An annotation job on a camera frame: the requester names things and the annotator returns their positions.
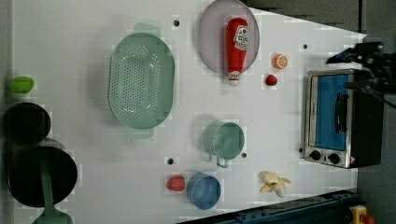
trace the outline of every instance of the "green colander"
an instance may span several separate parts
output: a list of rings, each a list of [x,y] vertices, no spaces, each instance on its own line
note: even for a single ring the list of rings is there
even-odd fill
[[[169,115],[175,59],[157,27],[138,23],[111,58],[108,100],[116,118],[135,138],[147,138]]]

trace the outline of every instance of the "white plate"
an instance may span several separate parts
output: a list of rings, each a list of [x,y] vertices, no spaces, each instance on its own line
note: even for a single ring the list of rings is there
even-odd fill
[[[242,72],[254,62],[259,51],[259,26],[251,11],[238,0],[217,0],[204,11],[198,27],[198,49],[206,65],[218,74],[227,75],[225,31],[232,18],[247,20],[247,56]]]

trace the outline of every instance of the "white tabletop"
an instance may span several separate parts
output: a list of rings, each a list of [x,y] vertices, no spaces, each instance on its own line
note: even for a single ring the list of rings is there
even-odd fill
[[[210,71],[197,51],[198,21],[211,2],[13,1],[13,72],[35,79],[28,100],[49,111],[49,137],[63,143],[78,164],[75,190],[57,205],[75,223],[176,223],[356,188],[356,169],[304,161],[298,149],[306,72],[358,67],[324,63],[363,35],[251,9],[261,29],[260,51],[234,88]],[[107,102],[112,50],[139,21],[161,29],[177,65],[171,115],[149,140],[131,140]],[[270,64],[277,52],[290,60],[280,72]],[[268,73],[279,79],[275,88],[262,84]],[[246,134],[247,157],[237,157],[227,169],[209,160],[200,140],[213,119],[232,120]],[[176,163],[168,165],[168,158]],[[195,208],[185,191],[165,187],[170,175],[188,181],[196,171],[221,183],[220,200],[207,211]],[[261,171],[292,181],[285,198],[260,193]],[[41,211],[15,201],[15,223],[30,224]]]

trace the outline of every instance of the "black bowl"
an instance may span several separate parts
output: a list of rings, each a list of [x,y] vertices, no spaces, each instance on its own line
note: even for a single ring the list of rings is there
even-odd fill
[[[69,154],[57,147],[29,147],[17,156],[8,175],[12,196],[27,206],[45,206],[39,162],[43,153],[49,160],[54,204],[65,199],[77,183],[77,166]]]
[[[50,132],[50,115],[39,105],[21,103],[12,106],[3,117],[6,136],[21,145],[42,141]]]

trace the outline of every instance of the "blue bowl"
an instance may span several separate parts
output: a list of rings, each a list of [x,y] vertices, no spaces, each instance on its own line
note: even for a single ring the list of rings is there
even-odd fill
[[[220,194],[220,182],[211,175],[197,173],[187,185],[187,196],[197,208],[202,210],[215,206]]]

